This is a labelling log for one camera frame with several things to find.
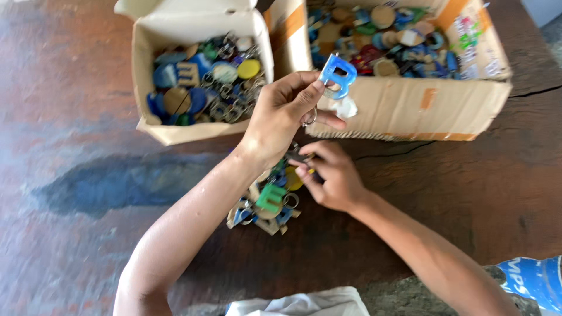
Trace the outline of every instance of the pile of keychains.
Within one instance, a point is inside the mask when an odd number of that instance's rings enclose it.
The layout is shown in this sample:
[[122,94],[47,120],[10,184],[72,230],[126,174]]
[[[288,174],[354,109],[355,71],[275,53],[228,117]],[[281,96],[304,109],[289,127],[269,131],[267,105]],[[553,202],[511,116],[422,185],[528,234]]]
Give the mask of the pile of keychains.
[[232,33],[158,52],[154,68],[147,103],[163,125],[247,119],[266,84],[253,39]]
[[[288,152],[298,155],[298,144]],[[226,225],[233,228],[238,224],[254,223],[270,235],[277,232],[285,234],[287,221],[296,218],[300,211],[296,210],[298,196],[292,191],[302,187],[302,181],[295,173],[296,167],[289,165],[285,155],[276,166],[264,172],[230,210]]]
[[331,53],[359,75],[461,79],[446,37],[427,21],[429,8],[380,5],[309,7],[312,63],[322,69]]

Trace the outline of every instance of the person's left hand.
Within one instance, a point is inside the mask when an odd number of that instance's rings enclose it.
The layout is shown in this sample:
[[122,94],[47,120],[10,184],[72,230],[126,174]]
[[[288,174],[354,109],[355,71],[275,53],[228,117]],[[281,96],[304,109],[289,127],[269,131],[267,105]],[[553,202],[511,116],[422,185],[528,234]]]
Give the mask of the person's left hand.
[[[314,118],[313,109],[325,90],[319,76],[319,71],[299,71],[264,86],[237,150],[267,168],[274,166],[301,124]],[[329,111],[318,110],[316,122],[337,129],[346,127],[345,121]]]

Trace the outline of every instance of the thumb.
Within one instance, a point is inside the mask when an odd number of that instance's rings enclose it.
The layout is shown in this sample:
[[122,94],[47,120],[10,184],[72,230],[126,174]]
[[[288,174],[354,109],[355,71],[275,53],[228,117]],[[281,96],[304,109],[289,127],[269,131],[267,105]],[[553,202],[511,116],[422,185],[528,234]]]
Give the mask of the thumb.
[[301,178],[301,181],[304,183],[306,188],[309,189],[314,200],[318,203],[322,201],[325,196],[324,188],[320,183],[314,180],[312,174],[309,173],[308,167],[299,166],[295,172],[297,173],[297,176]]
[[326,86],[321,81],[314,81],[306,89],[297,94],[297,97],[289,104],[293,112],[300,119],[305,113],[312,110],[320,101],[322,94],[326,90]]

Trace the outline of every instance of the open cardboard box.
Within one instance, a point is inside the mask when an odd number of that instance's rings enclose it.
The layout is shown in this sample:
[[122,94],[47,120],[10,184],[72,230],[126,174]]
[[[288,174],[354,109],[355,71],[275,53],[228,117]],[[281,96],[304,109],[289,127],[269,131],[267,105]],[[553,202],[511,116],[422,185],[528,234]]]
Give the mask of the open cardboard box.
[[[322,138],[375,138],[389,141],[472,141],[501,111],[512,89],[511,68],[482,0],[276,0],[264,13],[270,30],[275,77],[312,70],[307,4],[373,8],[378,4],[430,7],[431,21],[445,31],[470,80],[358,76],[350,86],[359,112],[338,131],[312,124],[306,133]],[[318,108],[333,100],[322,97]]]
[[154,52],[170,45],[188,46],[234,31],[252,36],[268,83],[273,81],[273,55],[268,29],[255,9],[257,0],[119,0],[115,12],[129,16],[133,26],[133,85],[140,116],[137,129],[164,145],[244,132],[249,120],[236,123],[200,123],[186,127],[161,125],[150,112],[147,94],[153,92]]

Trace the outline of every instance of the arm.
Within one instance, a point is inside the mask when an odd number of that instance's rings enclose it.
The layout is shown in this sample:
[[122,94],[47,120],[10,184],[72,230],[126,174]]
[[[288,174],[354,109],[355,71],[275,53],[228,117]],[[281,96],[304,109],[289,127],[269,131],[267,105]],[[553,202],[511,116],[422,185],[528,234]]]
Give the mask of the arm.
[[[114,315],[171,315],[169,287],[250,184],[283,157],[300,120],[308,120],[307,112],[324,93],[318,76],[294,73],[263,87],[236,149],[140,239],[119,279]],[[328,112],[319,111],[317,121],[345,127]]]
[[520,315],[501,287],[460,249],[431,229],[368,191],[351,159],[335,143],[304,146],[323,160],[309,165],[325,179],[320,185],[305,165],[297,174],[314,199],[331,209],[345,211],[384,240],[440,299],[461,315]]

